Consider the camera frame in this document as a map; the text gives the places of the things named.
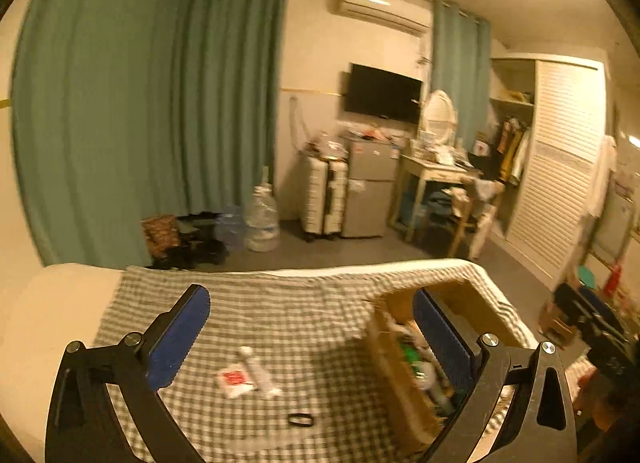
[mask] louvered door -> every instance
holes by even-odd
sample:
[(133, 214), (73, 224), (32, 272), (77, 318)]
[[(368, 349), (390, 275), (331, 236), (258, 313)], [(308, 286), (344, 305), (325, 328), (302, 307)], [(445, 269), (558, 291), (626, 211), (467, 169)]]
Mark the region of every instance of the louvered door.
[(549, 287), (580, 235), (605, 118), (601, 70), (537, 61), (532, 148), (506, 239)]

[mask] blue gripper pad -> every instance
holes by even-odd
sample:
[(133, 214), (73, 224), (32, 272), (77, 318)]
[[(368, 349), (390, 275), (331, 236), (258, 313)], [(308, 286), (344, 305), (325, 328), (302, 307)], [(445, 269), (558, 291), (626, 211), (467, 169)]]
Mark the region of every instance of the blue gripper pad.
[(152, 390), (171, 385), (211, 309), (209, 292), (199, 286), (149, 353), (146, 381)]
[(474, 385), (472, 354), (423, 290), (414, 295), (414, 319), (451, 385), (456, 391), (470, 391)]

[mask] teal curtain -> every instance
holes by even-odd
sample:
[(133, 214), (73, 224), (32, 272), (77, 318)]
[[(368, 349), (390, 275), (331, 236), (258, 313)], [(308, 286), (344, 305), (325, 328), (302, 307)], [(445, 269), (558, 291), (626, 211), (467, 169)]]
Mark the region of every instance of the teal curtain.
[(484, 131), (489, 104), (491, 24), (464, 16), (459, 6), (433, 3), (431, 90), (443, 90), (458, 112), (456, 138), (468, 151)]
[(284, 0), (33, 0), (12, 84), (42, 260), (150, 261), (140, 220), (242, 204), (271, 164)]

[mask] red label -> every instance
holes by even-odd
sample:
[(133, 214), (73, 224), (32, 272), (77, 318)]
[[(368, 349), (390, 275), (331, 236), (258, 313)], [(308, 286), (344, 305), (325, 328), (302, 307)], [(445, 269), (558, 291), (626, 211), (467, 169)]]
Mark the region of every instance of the red label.
[(228, 373), (223, 373), (223, 377), (225, 377), (226, 385), (241, 385), (247, 383), (242, 371), (229, 371)]

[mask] white suitcase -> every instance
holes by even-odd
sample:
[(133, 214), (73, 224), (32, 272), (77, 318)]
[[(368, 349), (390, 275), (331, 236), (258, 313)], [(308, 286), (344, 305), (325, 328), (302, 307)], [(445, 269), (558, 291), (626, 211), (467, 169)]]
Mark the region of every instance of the white suitcase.
[(342, 230), (347, 186), (347, 164), (308, 157), (305, 160), (306, 194), (302, 228), (306, 240), (332, 236)]

